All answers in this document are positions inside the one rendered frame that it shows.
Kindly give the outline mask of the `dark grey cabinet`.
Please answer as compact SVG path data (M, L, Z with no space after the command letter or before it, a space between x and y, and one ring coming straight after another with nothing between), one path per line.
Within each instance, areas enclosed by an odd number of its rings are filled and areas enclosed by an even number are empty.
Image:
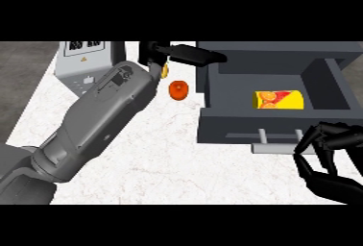
M363 54L355 41L199 41L198 48L227 56L220 74L301 75L310 95L314 88L342 94L333 75Z

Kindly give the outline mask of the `dark grey drawer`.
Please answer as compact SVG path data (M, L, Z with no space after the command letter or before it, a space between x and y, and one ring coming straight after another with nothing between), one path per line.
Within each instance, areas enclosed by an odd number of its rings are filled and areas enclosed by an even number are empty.
M363 110L202 109L198 143L249 144L254 154L292 155L308 127L319 122L363 126Z
M227 62L198 69L198 92L212 109L252 111L257 91L298 90L307 111L348 111L353 104L345 79L333 59L280 61L257 64Z

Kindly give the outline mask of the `yellow carton with orange print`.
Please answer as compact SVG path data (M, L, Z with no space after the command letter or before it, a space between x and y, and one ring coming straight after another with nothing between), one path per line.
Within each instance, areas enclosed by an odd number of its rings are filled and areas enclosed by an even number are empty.
M299 90L257 90L252 107L258 110L301 110L305 107Z

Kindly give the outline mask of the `pale grey appliance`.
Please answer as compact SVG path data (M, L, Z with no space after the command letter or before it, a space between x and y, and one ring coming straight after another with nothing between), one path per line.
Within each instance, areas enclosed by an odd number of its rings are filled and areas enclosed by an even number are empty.
M81 97L118 62L127 59L122 41L62 41L54 76Z

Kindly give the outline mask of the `dark grey drawer front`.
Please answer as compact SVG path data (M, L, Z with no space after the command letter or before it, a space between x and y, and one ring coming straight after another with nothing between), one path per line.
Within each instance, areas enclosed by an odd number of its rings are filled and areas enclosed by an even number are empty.
M198 143L249 144L254 154L292 155L308 127L319 122L363 126L363 110L202 109Z

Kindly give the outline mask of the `orange cup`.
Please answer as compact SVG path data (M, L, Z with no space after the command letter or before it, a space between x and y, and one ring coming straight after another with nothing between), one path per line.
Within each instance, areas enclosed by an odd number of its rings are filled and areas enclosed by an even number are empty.
M189 95L189 85L184 81L172 81L168 85L170 97L180 101L184 100Z

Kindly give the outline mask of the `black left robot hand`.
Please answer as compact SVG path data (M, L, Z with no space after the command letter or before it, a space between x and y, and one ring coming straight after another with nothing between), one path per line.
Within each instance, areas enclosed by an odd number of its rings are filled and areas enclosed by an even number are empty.
M155 63L164 66L167 61L203 67L215 62L226 62L227 56L186 44L171 45L168 41L140 41L137 62L143 65Z

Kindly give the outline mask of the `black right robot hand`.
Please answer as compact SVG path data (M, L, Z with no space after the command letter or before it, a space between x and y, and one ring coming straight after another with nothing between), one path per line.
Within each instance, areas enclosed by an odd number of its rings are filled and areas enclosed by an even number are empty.
M311 169L302 156L310 146L326 173ZM305 180L307 188L316 196L348 205L363 205L363 184L338 174L333 161L336 150L345 150L363 176L363 126L320 122L308 128L293 150L299 177Z

